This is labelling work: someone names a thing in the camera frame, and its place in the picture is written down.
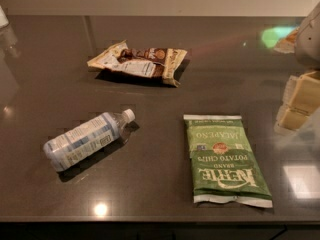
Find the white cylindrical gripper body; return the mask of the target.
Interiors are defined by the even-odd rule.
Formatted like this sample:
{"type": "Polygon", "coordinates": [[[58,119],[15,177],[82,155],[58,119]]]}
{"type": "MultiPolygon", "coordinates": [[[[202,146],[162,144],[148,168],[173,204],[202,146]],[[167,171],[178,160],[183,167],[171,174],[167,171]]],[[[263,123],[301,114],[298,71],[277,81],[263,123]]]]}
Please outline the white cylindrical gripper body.
{"type": "Polygon", "coordinates": [[[300,24],[295,56],[308,68],[320,68],[320,2],[300,24]]]}

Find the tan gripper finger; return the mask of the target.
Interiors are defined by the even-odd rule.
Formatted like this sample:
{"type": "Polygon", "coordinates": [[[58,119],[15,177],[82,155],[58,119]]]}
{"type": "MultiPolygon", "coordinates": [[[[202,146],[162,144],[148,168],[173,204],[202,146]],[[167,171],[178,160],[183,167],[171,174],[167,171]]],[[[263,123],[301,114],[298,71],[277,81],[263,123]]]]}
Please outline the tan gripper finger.
{"type": "Polygon", "coordinates": [[[283,103],[293,110],[311,115],[320,107],[320,72],[310,71],[287,81],[283,103]]]}
{"type": "Polygon", "coordinates": [[[307,115],[282,105],[276,116],[274,130],[281,135],[292,134],[299,130],[307,119],[307,115]]]}

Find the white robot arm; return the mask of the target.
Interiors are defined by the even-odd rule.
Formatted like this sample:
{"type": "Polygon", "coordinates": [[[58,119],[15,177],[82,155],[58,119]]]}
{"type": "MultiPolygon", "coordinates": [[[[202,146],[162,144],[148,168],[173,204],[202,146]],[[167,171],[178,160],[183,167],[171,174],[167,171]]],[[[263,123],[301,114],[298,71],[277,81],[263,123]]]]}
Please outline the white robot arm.
{"type": "Polygon", "coordinates": [[[297,28],[277,42],[275,50],[293,53],[297,62],[305,67],[305,72],[289,77],[274,130],[288,138],[303,136],[308,128],[319,123],[320,2],[297,28]]]}

